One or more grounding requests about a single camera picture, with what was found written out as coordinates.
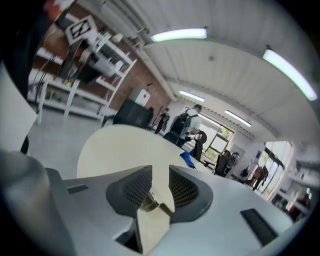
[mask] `ceiling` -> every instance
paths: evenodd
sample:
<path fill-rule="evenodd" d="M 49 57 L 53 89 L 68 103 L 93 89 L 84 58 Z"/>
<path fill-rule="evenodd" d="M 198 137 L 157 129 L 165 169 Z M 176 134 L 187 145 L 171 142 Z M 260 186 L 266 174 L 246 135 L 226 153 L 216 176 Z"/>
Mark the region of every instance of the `ceiling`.
<path fill-rule="evenodd" d="M 320 95 L 319 81 L 314 75 L 320 70 L 319 56 L 298 23 L 278 3 L 271 0 L 120 2 L 129 4 L 149 35 L 207 27 L 207 39 L 171 40 L 143 47 L 175 95 L 184 90 L 205 98 L 203 106 L 208 114 L 234 122 L 235 130 L 251 134 L 256 141 L 319 139 L 320 126 L 308 100 L 286 76 L 262 59 L 270 45 Z M 225 110 L 246 119 L 252 127 L 226 115 Z"/>

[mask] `black backpack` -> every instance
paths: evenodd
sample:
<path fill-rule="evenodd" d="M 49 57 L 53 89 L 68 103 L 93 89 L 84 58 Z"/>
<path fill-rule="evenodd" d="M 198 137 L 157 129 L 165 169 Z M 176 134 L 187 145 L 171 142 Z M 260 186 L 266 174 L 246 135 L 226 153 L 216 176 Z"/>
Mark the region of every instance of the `black backpack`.
<path fill-rule="evenodd" d="M 190 116 L 188 111 L 183 112 L 181 115 L 177 116 L 171 125 L 170 132 L 174 133 L 176 136 L 180 137 L 188 133 L 188 128 L 190 127 L 191 119 L 198 117 L 197 114 Z"/>

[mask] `mesh grille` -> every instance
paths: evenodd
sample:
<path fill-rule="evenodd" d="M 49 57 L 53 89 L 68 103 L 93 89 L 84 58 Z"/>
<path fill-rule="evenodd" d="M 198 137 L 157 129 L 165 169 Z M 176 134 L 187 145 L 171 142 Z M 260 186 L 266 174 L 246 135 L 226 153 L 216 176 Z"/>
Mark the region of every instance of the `mesh grille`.
<path fill-rule="evenodd" d="M 172 170 L 169 173 L 169 189 L 175 209 L 189 205 L 199 195 L 199 189 L 193 182 Z"/>
<path fill-rule="evenodd" d="M 123 185 L 123 195 L 139 208 L 152 186 L 152 171 L 145 172 Z"/>

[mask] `sign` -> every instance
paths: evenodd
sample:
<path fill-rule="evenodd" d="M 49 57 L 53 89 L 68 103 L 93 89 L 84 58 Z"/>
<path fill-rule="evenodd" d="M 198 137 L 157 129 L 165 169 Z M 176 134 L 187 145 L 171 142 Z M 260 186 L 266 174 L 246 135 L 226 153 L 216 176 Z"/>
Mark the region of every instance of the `sign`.
<path fill-rule="evenodd" d="M 69 45 L 83 39 L 93 41 L 97 34 L 97 27 L 91 15 L 73 23 L 65 30 Z"/>

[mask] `floor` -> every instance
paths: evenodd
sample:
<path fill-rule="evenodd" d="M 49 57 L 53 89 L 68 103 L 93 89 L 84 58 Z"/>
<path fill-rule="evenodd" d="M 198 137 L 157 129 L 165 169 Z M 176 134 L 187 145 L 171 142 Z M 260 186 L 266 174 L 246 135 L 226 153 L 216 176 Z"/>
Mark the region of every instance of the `floor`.
<path fill-rule="evenodd" d="M 28 134 L 28 154 L 58 170 L 62 179 L 75 179 L 81 149 L 100 127 L 98 120 L 73 115 L 64 122 L 63 112 L 43 109 L 41 124 L 33 124 Z"/>

